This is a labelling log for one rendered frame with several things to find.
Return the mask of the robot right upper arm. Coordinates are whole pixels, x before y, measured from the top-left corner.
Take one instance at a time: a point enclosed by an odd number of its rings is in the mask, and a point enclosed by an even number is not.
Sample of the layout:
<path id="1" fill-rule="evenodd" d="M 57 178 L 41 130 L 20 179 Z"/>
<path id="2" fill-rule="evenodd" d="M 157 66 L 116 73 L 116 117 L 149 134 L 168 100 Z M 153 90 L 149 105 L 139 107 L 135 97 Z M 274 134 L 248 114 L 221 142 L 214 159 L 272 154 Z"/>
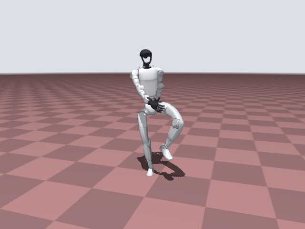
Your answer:
<path id="1" fill-rule="evenodd" d="M 139 86 L 140 90 L 144 90 L 144 86 L 140 85 L 140 81 L 138 78 L 138 70 L 132 70 L 131 74 L 130 74 L 130 78 L 132 79 L 132 82 L 136 88 L 136 86 Z"/>

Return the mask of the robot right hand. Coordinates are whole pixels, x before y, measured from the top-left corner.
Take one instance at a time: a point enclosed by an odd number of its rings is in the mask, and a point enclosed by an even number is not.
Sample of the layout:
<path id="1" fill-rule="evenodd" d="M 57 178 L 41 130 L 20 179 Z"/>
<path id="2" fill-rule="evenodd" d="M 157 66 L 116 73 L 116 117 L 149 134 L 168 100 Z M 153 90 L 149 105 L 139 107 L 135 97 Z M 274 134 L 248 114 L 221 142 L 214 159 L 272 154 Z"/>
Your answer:
<path id="1" fill-rule="evenodd" d="M 162 101 L 154 101 L 150 97 L 147 97 L 147 99 L 149 99 L 149 102 L 147 104 L 150 105 L 152 107 L 152 109 L 154 109 L 155 111 L 157 111 L 159 113 L 161 113 L 161 111 L 163 111 L 164 108 L 161 108 L 161 107 L 164 107 L 165 105 L 160 105 L 157 103 L 157 102 L 161 103 Z"/>

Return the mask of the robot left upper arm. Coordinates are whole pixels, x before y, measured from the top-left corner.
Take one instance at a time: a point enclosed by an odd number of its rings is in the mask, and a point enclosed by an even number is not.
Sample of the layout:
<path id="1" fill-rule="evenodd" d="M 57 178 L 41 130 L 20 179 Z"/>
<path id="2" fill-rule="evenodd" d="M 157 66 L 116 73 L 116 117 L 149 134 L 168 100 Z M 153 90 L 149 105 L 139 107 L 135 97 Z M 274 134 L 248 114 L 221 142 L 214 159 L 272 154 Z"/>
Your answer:
<path id="1" fill-rule="evenodd" d="M 157 67 L 156 69 L 158 71 L 158 90 L 161 90 L 164 88 L 164 85 L 162 84 L 164 71 L 160 67 Z"/>

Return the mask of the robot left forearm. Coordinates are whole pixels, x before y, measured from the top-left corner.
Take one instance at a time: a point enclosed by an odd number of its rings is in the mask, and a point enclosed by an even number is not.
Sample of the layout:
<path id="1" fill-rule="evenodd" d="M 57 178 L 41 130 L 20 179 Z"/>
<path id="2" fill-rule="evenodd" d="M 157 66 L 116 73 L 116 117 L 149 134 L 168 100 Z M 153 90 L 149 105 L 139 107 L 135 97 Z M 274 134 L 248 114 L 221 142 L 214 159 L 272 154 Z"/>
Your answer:
<path id="1" fill-rule="evenodd" d="M 158 98 L 161 97 L 162 90 L 163 90 L 163 89 L 157 90 L 156 96 L 155 96 L 155 99 L 156 99 L 156 100 L 158 100 Z"/>

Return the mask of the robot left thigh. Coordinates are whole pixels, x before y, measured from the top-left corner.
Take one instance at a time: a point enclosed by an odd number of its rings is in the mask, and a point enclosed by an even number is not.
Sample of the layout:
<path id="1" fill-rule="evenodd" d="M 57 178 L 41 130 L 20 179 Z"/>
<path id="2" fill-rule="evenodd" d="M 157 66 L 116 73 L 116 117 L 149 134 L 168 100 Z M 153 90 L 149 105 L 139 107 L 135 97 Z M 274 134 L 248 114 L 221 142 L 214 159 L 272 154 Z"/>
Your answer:
<path id="1" fill-rule="evenodd" d="M 180 113 L 178 112 L 178 110 L 174 106 L 172 106 L 171 104 L 166 103 L 166 102 L 161 102 L 159 104 L 160 105 L 165 105 L 164 107 L 160 106 L 161 108 L 164 108 L 163 111 L 161 111 L 160 114 L 166 114 L 169 117 L 172 117 L 174 119 L 173 120 L 173 127 L 180 128 L 183 125 L 183 119 L 182 119 Z"/>

